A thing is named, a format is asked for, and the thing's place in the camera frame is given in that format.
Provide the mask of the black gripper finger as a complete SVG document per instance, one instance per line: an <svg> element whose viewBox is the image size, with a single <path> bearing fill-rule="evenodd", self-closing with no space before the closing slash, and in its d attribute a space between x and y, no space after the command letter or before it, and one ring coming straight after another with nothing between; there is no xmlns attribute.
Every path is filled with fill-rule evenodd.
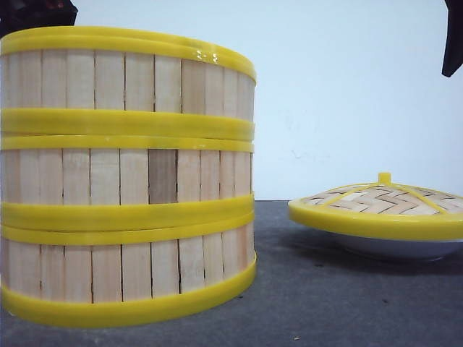
<svg viewBox="0 0 463 347"><path fill-rule="evenodd" d="M451 77L462 65L462 0L445 0L448 9L442 75Z"/></svg>

